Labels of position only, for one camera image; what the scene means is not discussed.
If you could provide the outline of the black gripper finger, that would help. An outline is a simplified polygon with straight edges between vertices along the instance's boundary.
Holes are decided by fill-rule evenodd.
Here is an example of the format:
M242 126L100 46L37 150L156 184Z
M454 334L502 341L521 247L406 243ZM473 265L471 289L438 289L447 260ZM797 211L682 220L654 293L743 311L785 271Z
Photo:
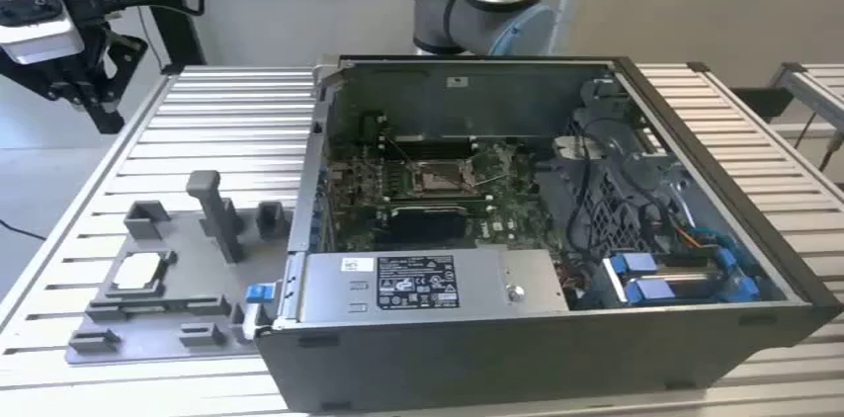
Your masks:
M51 101L64 99L72 106L83 106L87 99L86 86L87 81L84 79L48 78L43 95Z
M115 134L124 126L118 108L148 43L115 33L110 27L84 30L82 105L98 131Z

